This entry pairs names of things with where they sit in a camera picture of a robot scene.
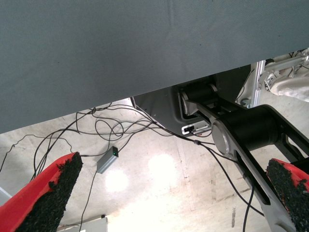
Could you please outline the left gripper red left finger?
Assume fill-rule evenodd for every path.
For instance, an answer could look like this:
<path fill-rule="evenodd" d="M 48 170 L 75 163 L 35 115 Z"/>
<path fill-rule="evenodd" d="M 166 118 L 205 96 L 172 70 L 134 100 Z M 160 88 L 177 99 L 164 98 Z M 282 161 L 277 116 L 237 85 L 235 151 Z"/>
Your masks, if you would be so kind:
<path fill-rule="evenodd" d="M 51 163 L 0 207 L 0 230 L 55 232 L 82 166 L 78 152 Z"/>

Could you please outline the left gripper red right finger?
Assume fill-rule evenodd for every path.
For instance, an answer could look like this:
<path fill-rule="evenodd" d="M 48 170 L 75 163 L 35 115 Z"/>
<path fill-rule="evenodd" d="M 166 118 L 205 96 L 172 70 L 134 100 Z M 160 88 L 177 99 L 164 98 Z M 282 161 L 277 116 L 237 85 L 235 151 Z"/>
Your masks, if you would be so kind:
<path fill-rule="evenodd" d="M 297 166 L 271 159 L 267 176 L 298 232 L 309 230 L 309 174 Z"/>

